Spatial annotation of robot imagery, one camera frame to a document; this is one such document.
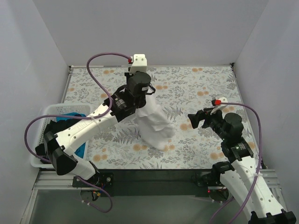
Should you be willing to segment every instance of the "robotic arm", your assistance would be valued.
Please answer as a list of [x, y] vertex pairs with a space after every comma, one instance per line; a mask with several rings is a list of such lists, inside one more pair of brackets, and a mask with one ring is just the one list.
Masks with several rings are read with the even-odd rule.
[[46, 154], [58, 175], [72, 173], [82, 177], [89, 183], [99, 181], [99, 172], [95, 165], [75, 155], [75, 151], [92, 136], [115, 125], [124, 118], [135, 113], [136, 109], [146, 104], [146, 95], [151, 95], [155, 89], [150, 84], [151, 78], [145, 73], [147, 61], [145, 55], [134, 55], [133, 63], [128, 73], [125, 73], [127, 84], [119, 87], [112, 95], [111, 111], [105, 116], [95, 119], [94, 116], [103, 114], [109, 108], [109, 99], [104, 100], [88, 117], [72, 127], [56, 134], [44, 134]]
[[[226, 98], [219, 100], [227, 103]], [[228, 113], [223, 118], [221, 109], [226, 105], [217, 105], [215, 102], [216, 99], [212, 100], [215, 107], [189, 114], [188, 117], [193, 128], [197, 128], [199, 122], [204, 120], [202, 128], [210, 127], [223, 140], [221, 148], [228, 161], [214, 164], [208, 178], [224, 184], [242, 205], [256, 176], [256, 161], [248, 143], [242, 137], [242, 118], [236, 113]], [[251, 198], [244, 208], [249, 224], [296, 223], [293, 212], [284, 210], [260, 173], [258, 176]]]

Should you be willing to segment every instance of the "plastic basket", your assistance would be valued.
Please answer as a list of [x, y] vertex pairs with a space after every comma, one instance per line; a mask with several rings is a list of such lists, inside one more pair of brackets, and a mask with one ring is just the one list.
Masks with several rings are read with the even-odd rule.
[[[66, 114], [66, 113], [82, 113], [86, 116], [91, 114], [92, 112], [92, 106], [90, 104], [83, 104], [83, 103], [77, 103], [77, 104], [54, 104], [50, 105], [45, 109], [44, 115], [46, 114]], [[36, 135], [36, 139], [33, 144], [32, 150], [35, 152], [35, 147], [39, 144], [43, 143], [43, 132], [47, 126], [47, 124], [50, 123], [50, 121], [56, 121], [56, 118], [44, 118], [42, 121], [42, 125], [40, 127], [40, 131]], [[88, 141], [85, 143], [85, 150], [84, 150], [84, 156], [83, 159], [86, 159], [87, 155], [87, 147], [88, 147]], [[53, 169], [52, 164], [43, 164], [41, 163], [40, 159], [36, 158], [35, 156], [31, 155], [30, 163], [33, 167], [37, 168], [46, 168], [46, 169]]]

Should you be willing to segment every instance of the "blue cloth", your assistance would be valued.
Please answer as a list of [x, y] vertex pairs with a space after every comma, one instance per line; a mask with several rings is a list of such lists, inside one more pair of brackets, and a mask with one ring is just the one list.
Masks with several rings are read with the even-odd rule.
[[[80, 114], [82, 117], [86, 117], [85, 114], [82, 114], [82, 113], [67, 113], [67, 114], [64, 114], [64, 115], [68, 115], [68, 116], [76, 116]], [[56, 118], [56, 121], [60, 121], [60, 120], [68, 120], [69, 118], [61, 118], [61, 117], [58, 117]], [[85, 151], [85, 143], [83, 145], [81, 145], [76, 151], [75, 151], [75, 154], [77, 156], [79, 156], [80, 158], [83, 158], [84, 157], [84, 151]]]

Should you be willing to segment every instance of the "floral pattern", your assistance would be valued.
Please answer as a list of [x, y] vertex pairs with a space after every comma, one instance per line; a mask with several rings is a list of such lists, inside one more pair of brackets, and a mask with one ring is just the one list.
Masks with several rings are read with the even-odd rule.
[[[125, 84], [126, 68], [93, 68], [96, 78], [113, 93]], [[225, 96], [229, 102], [241, 102], [230, 67], [148, 67], [156, 99], [173, 123], [175, 136], [163, 151], [149, 147], [141, 138], [134, 116], [124, 119], [89, 140], [87, 159], [98, 168], [117, 169], [191, 169], [211, 168], [226, 160], [221, 140], [210, 129], [192, 129], [189, 113], [211, 107], [211, 99]], [[107, 95], [91, 79], [85, 68], [75, 68], [65, 102], [90, 103], [96, 109]], [[227, 106], [223, 113], [236, 112], [244, 122], [243, 135], [256, 154], [244, 108]]]

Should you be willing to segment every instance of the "white wall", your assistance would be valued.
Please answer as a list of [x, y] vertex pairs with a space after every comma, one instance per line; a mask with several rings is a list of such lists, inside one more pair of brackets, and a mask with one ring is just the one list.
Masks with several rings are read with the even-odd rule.
[[[286, 204], [298, 218], [298, 0], [269, 1], [235, 71], [244, 102], [261, 117], [264, 161], [276, 170]], [[256, 127], [254, 115], [250, 118]]]
[[268, 0], [33, 2], [68, 65], [106, 51], [145, 53], [152, 65], [215, 65], [236, 61]]
[[68, 67], [32, 0], [1, 1], [0, 33], [0, 223], [16, 224], [38, 172], [30, 165], [24, 130], [59, 102]]

